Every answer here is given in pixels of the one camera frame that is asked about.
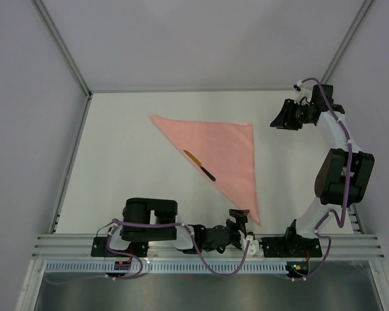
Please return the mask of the pink cloth napkin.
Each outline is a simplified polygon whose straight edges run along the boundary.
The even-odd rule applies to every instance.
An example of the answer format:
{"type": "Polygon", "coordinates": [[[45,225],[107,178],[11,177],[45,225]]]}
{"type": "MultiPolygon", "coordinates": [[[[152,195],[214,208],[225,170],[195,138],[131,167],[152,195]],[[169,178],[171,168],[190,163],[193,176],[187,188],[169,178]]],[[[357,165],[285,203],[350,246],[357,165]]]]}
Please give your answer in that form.
{"type": "Polygon", "coordinates": [[[238,209],[249,210],[251,221],[261,225],[251,123],[179,121],[158,115],[150,119],[201,175],[238,209]],[[184,150],[192,153],[216,181],[211,181],[184,150]]]}

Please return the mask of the yellow knife black handle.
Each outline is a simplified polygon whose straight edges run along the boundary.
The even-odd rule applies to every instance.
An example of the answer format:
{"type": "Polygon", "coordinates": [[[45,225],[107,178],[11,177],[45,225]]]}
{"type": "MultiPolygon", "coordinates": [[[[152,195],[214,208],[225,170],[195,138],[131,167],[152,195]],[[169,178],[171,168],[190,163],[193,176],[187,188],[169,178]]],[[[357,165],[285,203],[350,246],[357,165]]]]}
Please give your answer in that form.
{"type": "Polygon", "coordinates": [[[206,168],[203,167],[202,163],[188,150],[184,150],[184,153],[201,169],[201,171],[213,182],[216,181],[214,175],[212,175],[206,168]]]}

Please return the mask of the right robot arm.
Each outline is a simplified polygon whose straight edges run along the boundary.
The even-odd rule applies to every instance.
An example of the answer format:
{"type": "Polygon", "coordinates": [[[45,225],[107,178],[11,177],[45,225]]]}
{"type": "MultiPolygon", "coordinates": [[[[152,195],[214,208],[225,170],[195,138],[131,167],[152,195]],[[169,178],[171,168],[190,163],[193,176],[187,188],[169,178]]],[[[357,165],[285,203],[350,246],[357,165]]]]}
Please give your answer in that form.
{"type": "Polygon", "coordinates": [[[375,163],[372,154],[363,152],[346,125],[345,110],[333,100],[333,86],[312,78],[311,89],[305,81],[294,84],[295,99],[286,99],[271,127],[280,130],[302,129],[313,124],[324,135],[330,149],[314,181],[315,198],[287,227],[281,244],[285,252],[297,256],[322,238],[321,228],[334,218],[343,228],[347,209],[362,201],[375,163]]]}

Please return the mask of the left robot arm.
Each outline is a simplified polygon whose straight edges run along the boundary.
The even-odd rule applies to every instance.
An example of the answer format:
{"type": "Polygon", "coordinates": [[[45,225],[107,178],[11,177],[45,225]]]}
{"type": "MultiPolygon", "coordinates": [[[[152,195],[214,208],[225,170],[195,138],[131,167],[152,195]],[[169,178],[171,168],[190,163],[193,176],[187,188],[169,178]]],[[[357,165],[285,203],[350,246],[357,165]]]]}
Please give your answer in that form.
{"type": "Polygon", "coordinates": [[[180,220],[178,203],[174,200],[130,198],[123,209],[123,218],[112,220],[120,233],[107,239],[106,249],[120,257],[128,251],[128,242],[169,241],[186,254],[203,251],[223,254],[228,246],[233,246],[253,256],[259,252],[259,243],[246,230],[249,213],[249,210],[230,209],[225,225],[208,228],[180,220]]]}

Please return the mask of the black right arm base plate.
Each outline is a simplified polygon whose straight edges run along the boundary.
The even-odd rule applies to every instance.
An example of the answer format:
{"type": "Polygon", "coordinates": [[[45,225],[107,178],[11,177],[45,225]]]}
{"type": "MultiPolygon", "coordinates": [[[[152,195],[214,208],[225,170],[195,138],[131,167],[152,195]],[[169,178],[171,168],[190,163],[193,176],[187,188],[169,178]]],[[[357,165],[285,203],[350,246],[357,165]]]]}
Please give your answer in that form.
{"type": "Polygon", "coordinates": [[[265,258],[321,258],[320,241],[296,237],[287,240],[284,236],[272,236],[259,239],[265,258]]]}

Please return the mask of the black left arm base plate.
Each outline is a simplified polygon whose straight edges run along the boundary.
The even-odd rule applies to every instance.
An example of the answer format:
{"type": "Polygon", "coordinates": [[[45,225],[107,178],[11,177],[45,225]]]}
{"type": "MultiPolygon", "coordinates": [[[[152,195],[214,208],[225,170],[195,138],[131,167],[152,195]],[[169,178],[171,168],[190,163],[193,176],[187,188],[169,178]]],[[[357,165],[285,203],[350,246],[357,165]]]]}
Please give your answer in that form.
{"type": "Polygon", "coordinates": [[[96,236],[91,247],[91,257],[127,257],[130,253],[137,257],[146,257],[148,242],[128,242],[113,237],[109,243],[108,236],[96,236]]]}

